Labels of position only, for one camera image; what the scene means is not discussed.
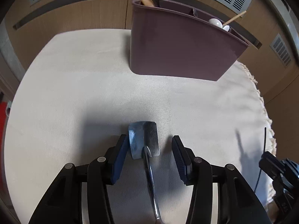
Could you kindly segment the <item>steel shovel-shaped spoon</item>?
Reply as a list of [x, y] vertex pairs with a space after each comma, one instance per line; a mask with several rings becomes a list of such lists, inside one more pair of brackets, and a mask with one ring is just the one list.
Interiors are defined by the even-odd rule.
[[128, 133], [132, 159], [143, 160], [147, 187], [156, 223], [163, 223], [156, 198], [154, 177], [150, 164], [152, 157], [158, 157], [160, 155], [157, 124], [153, 121], [134, 122], [129, 124]]

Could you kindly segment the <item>white ball-end utensil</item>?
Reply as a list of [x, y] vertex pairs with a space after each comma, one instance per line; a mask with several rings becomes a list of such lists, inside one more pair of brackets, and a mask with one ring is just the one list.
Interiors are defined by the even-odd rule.
[[210, 24], [214, 25], [214, 26], [217, 26], [217, 27], [219, 27], [219, 28], [223, 28], [223, 24], [222, 24], [222, 22], [219, 21], [219, 20], [216, 19], [216, 18], [211, 18], [211, 19], [208, 20], [208, 22], [209, 22]]

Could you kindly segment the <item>wooden spoon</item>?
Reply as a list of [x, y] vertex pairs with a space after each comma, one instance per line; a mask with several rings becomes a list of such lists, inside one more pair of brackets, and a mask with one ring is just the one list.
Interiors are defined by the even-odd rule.
[[143, 5], [148, 6], [148, 7], [154, 7], [154, 3], [152, 0], [141, 0]]

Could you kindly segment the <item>white plastic spoon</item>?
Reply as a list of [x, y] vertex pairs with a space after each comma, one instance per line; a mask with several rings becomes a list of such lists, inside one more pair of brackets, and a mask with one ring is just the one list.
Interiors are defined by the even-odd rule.
[[229, 25], [225, 25], [225, 26], [223, 26], [223, 30], [229, 32], [229, 30], [230, 30], [230, 26], [229, 26]]

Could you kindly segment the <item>steel smiley face spoon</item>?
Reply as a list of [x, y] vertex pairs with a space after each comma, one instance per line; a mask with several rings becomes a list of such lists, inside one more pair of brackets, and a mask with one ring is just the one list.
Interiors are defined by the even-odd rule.
[[199, 18], [199, 11], [198, 9], [193, 8], [193, 15], [197, 18]]

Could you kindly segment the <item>maroon plastic utensil holder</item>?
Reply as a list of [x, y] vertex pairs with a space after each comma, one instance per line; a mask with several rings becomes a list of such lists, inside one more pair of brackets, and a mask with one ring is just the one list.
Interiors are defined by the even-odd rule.
[[132, 0], [130, 69], [140, 75], [219, 80], [248, 48], [234, 29], [208, 22], [212, 15], [171, 0], [147, 7]]

